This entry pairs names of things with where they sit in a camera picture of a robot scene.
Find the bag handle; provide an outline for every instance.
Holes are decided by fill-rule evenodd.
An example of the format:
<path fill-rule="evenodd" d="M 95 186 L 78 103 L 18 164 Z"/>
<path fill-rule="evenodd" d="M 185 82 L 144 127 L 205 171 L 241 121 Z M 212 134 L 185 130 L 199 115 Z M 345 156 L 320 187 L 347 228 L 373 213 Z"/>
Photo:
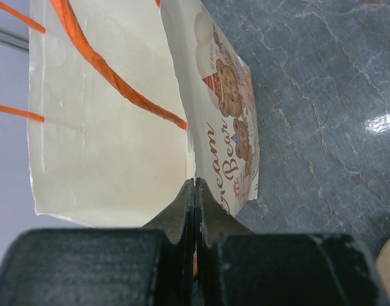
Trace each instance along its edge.
<path fill-rule="evenodd" d="M 73 42 L 76 49 L 85 58 L 85 60 L 88 61 L 96 69 L 96 71 L 99 72 L 123 97 L 130 100 L 132 104 L 148 112 L 151 112 L 161 118 L 169 120 L 172 123 L 175 123 L 181 129 L 187 130 L 186 121 L 182 120 L 179 116 L 175 115 L 174 113 L 171 113 L 163 109 L 162 107 L 154 104 L 153 102 L 149 101 L 146 97 L 141 95 L 139 92 L 136 92 L 118 74 L 116 74 L 116 72 L 112 70 L 111 67 L 109 67 L 109 65 L 101 55 L 99 55 L 95 50 L 93 50 L 93 48 L 90 46 L 89 42 L 87 41 L 85 35 L 83 34 L 83 31 L 77 21 L 76 15 L 69 3 L 69 0 L 50 0 L 50 2 L 52 3 L 52 6 L 54 7 L 56 14 L 59 17 L 59 20 L 61 21 L 63 27 L 65 28 L 69 38 Z M 41 32 L 42 34 L 46 32 L 45 28 L 42 25 L 32 20 L 31 18 L 24 16 L 20 12 L 14 10 L 13 8 L 10 8 L 9 6 L 5 5 L 2 2 L 0 2 L 0 9 L 7 11 L 14 17 L 17 17 L 18 19 L 25 22 L 29 27 L 32 27 L 33 29 Z M 12 111 L 12 108 L 7 108 L 5 111 L 6 112 Z M 15 115 L 19 115 L 20 113 L 23 112 L 24 111 L 17 110 Z M 27 116 L 24 117 L 30 119 L 33 119 L 34 115 L 36 115 L 34 114 L 31 116 L 29 112 L 27 113 L 28 113 L 28 117 Z"/>

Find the paper bag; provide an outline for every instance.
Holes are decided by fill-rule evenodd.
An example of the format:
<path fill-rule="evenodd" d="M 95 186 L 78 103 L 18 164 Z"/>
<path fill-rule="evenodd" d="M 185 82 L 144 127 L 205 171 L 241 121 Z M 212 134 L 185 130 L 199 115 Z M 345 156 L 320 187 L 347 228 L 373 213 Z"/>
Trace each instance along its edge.
<path fill-rule="evenodd" d="M 188 130 L 131 104 L 79 53 L 49 1 L 31 0 L 29 159 L 36 212 L 142 226 L 188 178 L 231 214 L 256 197 L 250 71 L 198 0 L 70 1 L 91 47 Z"/>

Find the marble surface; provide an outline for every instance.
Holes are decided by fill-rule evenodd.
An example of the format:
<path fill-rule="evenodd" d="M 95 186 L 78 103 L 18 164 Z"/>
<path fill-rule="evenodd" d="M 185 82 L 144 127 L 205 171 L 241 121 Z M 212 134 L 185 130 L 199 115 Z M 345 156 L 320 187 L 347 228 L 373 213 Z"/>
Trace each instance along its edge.
<path fill-rule="evenodd" d="M 390 1 L 203 0 L 252 70 L 259 233 L 390 237 Z"/>

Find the teddy bear illustration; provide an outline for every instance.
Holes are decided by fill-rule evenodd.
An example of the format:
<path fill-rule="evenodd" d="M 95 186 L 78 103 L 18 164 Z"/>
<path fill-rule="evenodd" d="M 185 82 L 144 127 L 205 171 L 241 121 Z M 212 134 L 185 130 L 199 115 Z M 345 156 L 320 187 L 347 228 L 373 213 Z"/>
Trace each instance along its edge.
<path fill-rule="evenodd" d="M 236 141 L 236 156 L 239 159 L 244 159 L 246 161 L 245 164 L 245 174 L 250 174 L 250 168 L 252 167 L 252 161 L 253 161 L 253 153 L 252 153 L 252 146 L 249 142 L 249 131 L 247 129 L 246 123 L 243 121 L 240 121 L 239 119 L 235 118 L 233 121 L 233 129 L 235 129 L 235 132 L 237 134 L 237 141 Z"/>
<path fill-rule="evenodd" d="M 222 84 L 223 97 L 219 100 L 219 110 L 224 117 L 240 117 L 244 107 L 243 97 L 239 93 L 239 77 L 233 63 L 224 64 L 221 59 L 216 60 L 216 68 Z"/>

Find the white paper bag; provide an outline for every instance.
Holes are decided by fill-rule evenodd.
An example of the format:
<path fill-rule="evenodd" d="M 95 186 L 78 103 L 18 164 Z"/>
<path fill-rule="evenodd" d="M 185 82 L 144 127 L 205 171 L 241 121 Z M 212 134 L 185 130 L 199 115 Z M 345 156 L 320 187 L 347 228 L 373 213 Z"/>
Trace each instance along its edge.
<path fill-rule="evenodd" d="M 142 226 L 195 175 L 232 214 L 256 197 L 250 73 L 201 2 L 162 0 L 161 14 L 154 0 L 70 3 L 110 67 L 151 102 L 188 120 L 189 128 L 123 98 L 80 55 L 50 2 L 31 0 L 31 17 L 46 29 L 31 30 L 29 40 L 29 110 L 45 118 L 28 125 L 36 212 L 89 226 Z M 220 51 L 209 66 L 214 36 L 221 46 L 214 46 Z M 222 105 L 227 84 L 217 89 L 225 96 L 214 95 L 208 80 L 216 73 L 237 82 L 238 93 L 231 94 L 239 105 Z"/>

